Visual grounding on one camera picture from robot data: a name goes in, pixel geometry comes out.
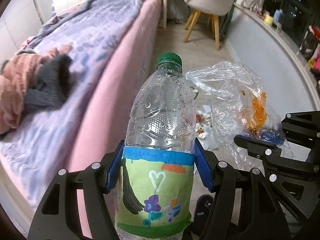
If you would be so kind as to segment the clear plastic trash bag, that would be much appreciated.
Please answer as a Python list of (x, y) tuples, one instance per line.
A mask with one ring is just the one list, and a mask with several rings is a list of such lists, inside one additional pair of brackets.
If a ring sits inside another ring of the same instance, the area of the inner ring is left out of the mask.
[(234, 168), (249, 171), (262, 168), (234, 142), (236, 135), (270, 142), (281, 148), (281, 156), (295, 159), (282, 130), (280, 116), (267, 104), (267, 94), (259, 76), (241, 63), (228, 61), (190, 70), (186, 78), (211, 100), (211, 128), (218, 143), (214, 153)]

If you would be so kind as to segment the clear plastic bottle green cap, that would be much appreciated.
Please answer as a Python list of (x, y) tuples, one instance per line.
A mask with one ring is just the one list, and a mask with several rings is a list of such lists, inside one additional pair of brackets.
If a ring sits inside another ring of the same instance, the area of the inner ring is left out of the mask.
[(120, 239), (182, 238), (191, 220), (195, 124), (182, 60), (164, 53), (130, 113), (117, 188)]

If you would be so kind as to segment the pink bed mattress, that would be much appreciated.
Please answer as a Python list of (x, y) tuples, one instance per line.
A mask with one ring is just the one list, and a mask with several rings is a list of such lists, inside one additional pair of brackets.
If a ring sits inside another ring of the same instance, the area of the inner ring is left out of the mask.
[(35, 47), (72, 45), (71, 92), (60, 108), (25, 116), (1, 139), (1, 204), (25, 232), (60, 169), (83, 170), (125, 137), (161, 7), (162, 0), (89, 0)]

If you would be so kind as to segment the purple floral quilt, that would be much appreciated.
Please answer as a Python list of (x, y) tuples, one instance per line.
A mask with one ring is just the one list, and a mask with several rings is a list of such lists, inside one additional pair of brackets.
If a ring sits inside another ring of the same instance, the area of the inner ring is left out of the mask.
[(1, 65), (1, 154), (36, 205), (69, 154), (109, 59), (145, 0), (87, 0)]

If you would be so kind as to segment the clothes pile on sill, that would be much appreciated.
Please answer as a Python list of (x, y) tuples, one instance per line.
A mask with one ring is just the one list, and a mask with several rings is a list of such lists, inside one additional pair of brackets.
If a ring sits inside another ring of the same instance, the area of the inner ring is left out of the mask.
[(311, 25), (308, 27), (299, 52), (306, 60), (319, 86), (319, 27)]

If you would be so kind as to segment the white paper scrap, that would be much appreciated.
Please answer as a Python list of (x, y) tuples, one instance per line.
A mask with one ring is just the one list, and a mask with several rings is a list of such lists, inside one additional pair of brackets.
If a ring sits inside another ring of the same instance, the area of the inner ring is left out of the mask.
[(210, 105), (203, 105), (203, 109), (204, 109), (204, 112), (206, 112), (206, 113), (210, 113), (211, 112)]

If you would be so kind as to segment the blue bottle on sill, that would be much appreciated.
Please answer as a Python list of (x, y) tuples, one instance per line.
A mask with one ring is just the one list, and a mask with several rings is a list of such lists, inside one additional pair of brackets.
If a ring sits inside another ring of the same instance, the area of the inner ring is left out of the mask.
[(273, 16), (273, 23), (276, 26), (282, 26), (284, 23), (284, 13), (281, 9), (276, 10)]

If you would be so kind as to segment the yellow cup on sill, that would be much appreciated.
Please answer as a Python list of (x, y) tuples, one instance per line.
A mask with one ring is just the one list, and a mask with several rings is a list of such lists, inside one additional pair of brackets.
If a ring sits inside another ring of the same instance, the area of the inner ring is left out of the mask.
[(272, 24), (273, 24), (273, 17), (270, 16), (270, 15), (265, 15), (264, 23), (265, 23), (266, 25), (272, 26)]

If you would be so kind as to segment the dark grey fuzzy garment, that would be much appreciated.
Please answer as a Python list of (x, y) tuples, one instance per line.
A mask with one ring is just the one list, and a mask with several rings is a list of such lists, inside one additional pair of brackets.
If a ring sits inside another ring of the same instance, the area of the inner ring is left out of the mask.
[(60, 54), (40, 68), (36, 84), (27, 90), (24, 97), (24, 114), (56, 110), (67, 101), (71, 62), (67, 54)]

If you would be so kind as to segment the pink knitted garment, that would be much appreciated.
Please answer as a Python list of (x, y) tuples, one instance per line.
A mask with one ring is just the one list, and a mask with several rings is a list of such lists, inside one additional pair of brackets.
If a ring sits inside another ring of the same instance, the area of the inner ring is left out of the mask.
[(40, 68), (54, 57), (67, 54), (71, 45), (52, 48), (46, 54), (40, 55), (32, 49), (20, 51), (12, 59), (1, 65), (1, 134), (17, 129), (24, 111), (24, 97), (27, 90), (37, 81)]

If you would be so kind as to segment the white chair wooden legs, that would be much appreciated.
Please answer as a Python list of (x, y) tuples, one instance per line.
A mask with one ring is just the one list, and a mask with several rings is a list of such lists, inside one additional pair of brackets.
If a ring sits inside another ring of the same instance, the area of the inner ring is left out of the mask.
[(183, 42), (187, 43), (197, 20), (201, 15), (211, 19), (215, 35), (215, 48), (220, 49), (220, 24), (219, 17), (225, 16), (232, 8), (234, 0), (185, 0), (186, 5), (192, 10), (186, 24), (187, 33)]

